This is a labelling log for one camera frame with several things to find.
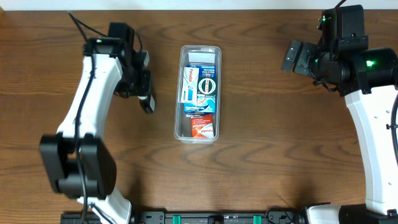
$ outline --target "wooden table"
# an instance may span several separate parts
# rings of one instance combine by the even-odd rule
[[[157,111],[114,97],[105,143],[117,186],[135,204],[167,210],[265,210],[313,202],[363,203],[354,124],[337,93],[280,70],[290,40],[316,42],[321,11],[75,12],[107,33],[125,21],[150,52]],[[398,52],[396,11],[366,11],[370,48]],[[210,146],[173,136],[180,49],[222,50],[220,137]],[[66,12],[0,19],[0,223],[58,223],[81,205],[54,194],[39,154],[81,75],[83,39]]]

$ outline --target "green tape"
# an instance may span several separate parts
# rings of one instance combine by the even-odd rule
[[[261,216],[260,215],[253,216],[253,224],[261,224]]]
[[[174,215],[173,216],[173,224],[181,224],[181,216]]]

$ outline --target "black and white circle logo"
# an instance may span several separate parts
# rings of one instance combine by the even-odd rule
[[[202,93],[210,94],[216,90],[216,82],[214,82],[214,80],[212,80],[211,78],[204,78],[200,80],[198,87],[199,91],[201,91]]]

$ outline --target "transparent container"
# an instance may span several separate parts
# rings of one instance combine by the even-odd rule
[[[213,138],[193,138],[190,118],[184,112],[184,103],[181,102],[183,88],[183,71],[188,64],[216,65],[216,104],[213,117]],[[181,48],[180,70],[178,72],[177,100],[175,105],[174,136],[187,144],[211,144],[218,139],[220,123],[220,96],[221,96],[221,49],[213,46],[186,45]]]

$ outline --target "white backdrop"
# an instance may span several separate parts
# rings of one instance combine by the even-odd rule
[[[339,0],[0,0],[4,10],[329,9]],[[398,9],[398,0],[347,0],[365,9]]]

